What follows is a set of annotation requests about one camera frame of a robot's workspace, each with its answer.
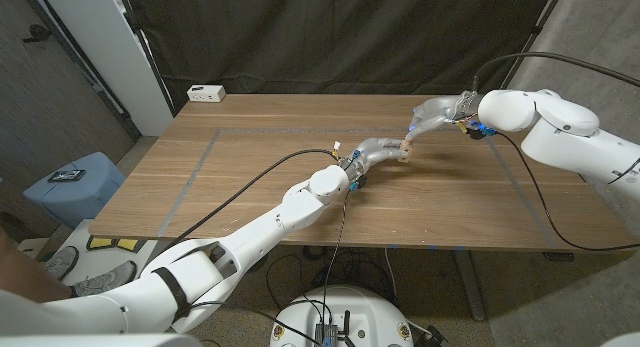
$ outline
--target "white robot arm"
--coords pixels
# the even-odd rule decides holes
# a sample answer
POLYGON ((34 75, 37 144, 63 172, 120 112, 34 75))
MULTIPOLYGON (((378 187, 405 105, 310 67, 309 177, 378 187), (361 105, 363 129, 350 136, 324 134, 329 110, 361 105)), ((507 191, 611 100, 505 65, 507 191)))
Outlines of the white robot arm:
POLYGON ((177 244, 122 287, 43 304, 0 291, 0 335, 161 333, 169 327, 189 331, 219 307, 207 303, 225 301, 251 266, 287 234, 315 222, 334 197, 358 188, 372 165, 407 157, 400 144, 365 140, 340 166, 291 187, 281 204, 236 232, 177 244))
POLYGON ((533 126, 521 145, 529 157, 594 177, 640 200, 640 146, 599 129, 593 112, 549 90, 432 98, 414 110, 406 140, 412 142, 420 133, 476 114, 487 127, 500 131, 533 126))

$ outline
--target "small white box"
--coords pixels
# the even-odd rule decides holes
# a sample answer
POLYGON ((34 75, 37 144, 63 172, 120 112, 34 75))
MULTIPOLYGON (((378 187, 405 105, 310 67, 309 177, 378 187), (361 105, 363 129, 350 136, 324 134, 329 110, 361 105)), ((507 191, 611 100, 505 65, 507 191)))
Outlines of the small white box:
POLYGON ((211 85, 193 85, 187 91, 189 101, 220 102, 226 95, 224 87, 211 85))

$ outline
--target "blue bin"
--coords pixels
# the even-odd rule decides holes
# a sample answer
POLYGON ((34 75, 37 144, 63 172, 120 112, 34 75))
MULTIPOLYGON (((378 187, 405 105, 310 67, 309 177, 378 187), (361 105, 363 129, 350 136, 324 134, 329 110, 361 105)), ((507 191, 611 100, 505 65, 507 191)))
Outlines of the blue bin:
POLYGON ((25 197, 56 220, 74 229, 83 219, 95 218, 125 180, 101 152, 60 167, 24 191, 25 197), (56 171, 86 170, 78 181, 48 182, 56 171))

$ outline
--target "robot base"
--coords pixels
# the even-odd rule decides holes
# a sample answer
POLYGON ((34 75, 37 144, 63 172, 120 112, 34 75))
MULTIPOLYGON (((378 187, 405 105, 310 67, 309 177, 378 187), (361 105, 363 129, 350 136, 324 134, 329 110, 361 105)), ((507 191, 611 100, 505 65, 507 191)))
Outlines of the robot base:
MULTIPOLYGON (((309 300, 322 301, 323 288, 316 288, 306 295, 309 300)), ((305 300, 304 297, 299 297, 292 303, 305 300)), ((342 340, 343 334, 340 333, 345 327, 345 312, 349 311, 347 336, 354 346, 413 346, 411 330, 402 312, 373 292, 355 286, 328 286, 326 305, 331 309, 331 314, 328 309, 325 309, 325 325, 329 324, 332 316, 332 324, 336 325, 335 329, 339 337, 325 345, 349 346, 347 341, 342 340)), ((315 306, 322 313, 322 303, 315 303, 315 306)), ((282 323, 311 337, 316 336, 316 324, 321 323, 320 314, 310 302, 290 304, 278 314, 277 318, 282 323)), ((274 324, 270 335, 270 346, 302 347, 312 346, 312 343, 274 324)))

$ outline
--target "black curtain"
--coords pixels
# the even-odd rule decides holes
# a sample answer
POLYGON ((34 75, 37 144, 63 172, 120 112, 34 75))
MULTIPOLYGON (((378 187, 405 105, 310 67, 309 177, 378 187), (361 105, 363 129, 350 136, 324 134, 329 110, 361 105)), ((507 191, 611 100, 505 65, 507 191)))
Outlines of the black curtain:
MULTIPOLYGON (((547 0, 130 0, 177 108, 228 93, 458 94, 547 0)), ((509 63, 483 78, 498 88, 509 63)))

